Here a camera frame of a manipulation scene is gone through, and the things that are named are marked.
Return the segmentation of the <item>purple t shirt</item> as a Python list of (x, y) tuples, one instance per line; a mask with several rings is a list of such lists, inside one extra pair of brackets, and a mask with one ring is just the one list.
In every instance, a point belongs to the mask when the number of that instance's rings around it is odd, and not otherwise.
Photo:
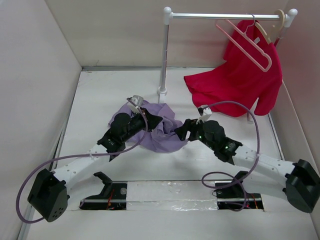
[(140, 143), (142, 147), (156, 153), (172, 153), (180, 150), (188, 141), (181, 141), (175, 133), (175, 129), (181, 127), (183, 123), (176, 119), (176, 114), (166, 103), (150, 103), (143, 100), (139, 104), (151, 115), (159, 116), (162, 121), (151, 131), (145, 131), (143, 127), (134, 135), (126, 138), (128, 143)]

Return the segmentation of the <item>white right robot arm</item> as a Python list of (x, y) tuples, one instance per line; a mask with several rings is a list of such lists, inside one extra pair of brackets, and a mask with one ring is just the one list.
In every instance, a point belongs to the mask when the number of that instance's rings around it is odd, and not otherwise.
[(180, 140), (202, 142), (224, 163), (252, 169), (273, 179), (277, 185), (272, 190), (280, 192), (296, 209), (304, 213), (314, 210), (320, 198), (320, 177), (308, 161), (290, 162), (261, 155), (227, 137), (224, 128), (214, 120), (197, 122), (187, 119), (175, 129), (175, 133)]

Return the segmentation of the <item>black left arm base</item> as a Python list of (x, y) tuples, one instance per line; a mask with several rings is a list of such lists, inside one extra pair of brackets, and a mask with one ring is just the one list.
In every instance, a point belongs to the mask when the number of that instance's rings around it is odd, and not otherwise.
[(127, 181), (113, 181), (103, 172), (93, 174), (103, 183), (101, 192), (82, 199), (79, 203), (81, 210), (88, 211), (122, 211), (127, 209)]

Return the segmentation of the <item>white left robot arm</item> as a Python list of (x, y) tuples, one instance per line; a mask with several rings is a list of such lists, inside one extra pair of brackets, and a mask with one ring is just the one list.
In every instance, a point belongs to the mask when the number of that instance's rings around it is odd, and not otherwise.
[(154, 130), (163, 120), (145, 108), (130, 116), (118, 113), (109, 129), (86, 154), (75, 156), (72, 162), (53, 171), (42, 169), (35, 177), (28, 202), (47, 221), (57, 220), (67, 209), (69, 190), (79, 181), (88, 178), (105, 163), (126, 152), (126, 141), (140, 131)]

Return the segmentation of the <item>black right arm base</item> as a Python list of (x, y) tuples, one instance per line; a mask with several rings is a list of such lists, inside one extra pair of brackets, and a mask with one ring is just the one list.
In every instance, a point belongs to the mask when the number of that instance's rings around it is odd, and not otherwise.
[[(217, 199), (219, 210), (238, 211), (244, 204), (245, 194), (239, 184), (229, 188), (217, 189), (212, 193)], [(262, 196), (259, 193), (246, 192), (246, 204), (244, 210), (263, 210)]]

